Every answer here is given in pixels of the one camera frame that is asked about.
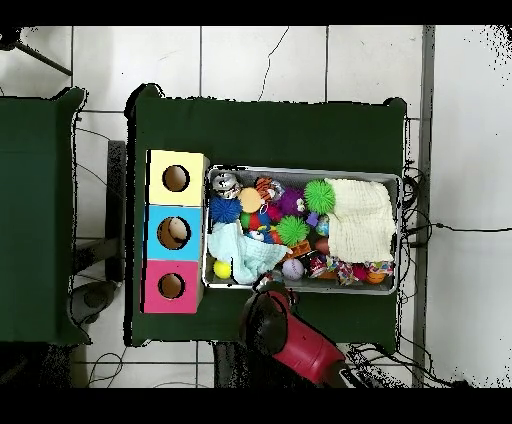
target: knitted blanket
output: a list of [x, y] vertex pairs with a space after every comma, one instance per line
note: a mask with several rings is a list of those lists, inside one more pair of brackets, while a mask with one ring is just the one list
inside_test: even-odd
[[344, 262], [392, 261], [396, 231], [389, 194], [376, 182], [329, 179], [336, 195], [329, 216], [329, 252]]

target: white ball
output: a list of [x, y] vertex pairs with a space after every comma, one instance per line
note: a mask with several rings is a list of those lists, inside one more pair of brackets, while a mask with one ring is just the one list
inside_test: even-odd
[[283, 263], [283, 275], [289, 280], [300, 280], [304, 275], [304, 266], [298, 259], [287, 259]]

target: yellow cube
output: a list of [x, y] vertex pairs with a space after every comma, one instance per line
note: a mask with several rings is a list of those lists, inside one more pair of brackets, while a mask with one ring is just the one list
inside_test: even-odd
[[202, 207], [208, 168], [208, 159], [203, 154], [148, 150], [148, 166], [150, 204]]

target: light blue cloth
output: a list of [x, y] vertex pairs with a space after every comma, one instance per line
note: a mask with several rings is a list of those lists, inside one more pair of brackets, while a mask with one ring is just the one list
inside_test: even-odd
[[208, 250], [215, 259], [232, 264], [233, 278], [238, 284], [252, 284], [260, 275], [274, 269], [288, 248], [244, 236], [237, 220], [213, 226], [208, 234]]

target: circular hole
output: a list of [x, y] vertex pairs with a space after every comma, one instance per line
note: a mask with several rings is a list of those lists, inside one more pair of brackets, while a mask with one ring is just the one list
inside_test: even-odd
[[165, 218], [158, 226], [156, 236], [167, 249], [181, 249], [190, 240], [190, 227], [183, 218]]
[[190, 175], [183, 166], [172, 165], [162, 174], [162, 182], [167, 190], [180, 192], [188, 187]]
[[158, 280], [158, 291], [167, 299], [176, 299], [185, 291], [185, 281], [179, 274], [165, 274]]

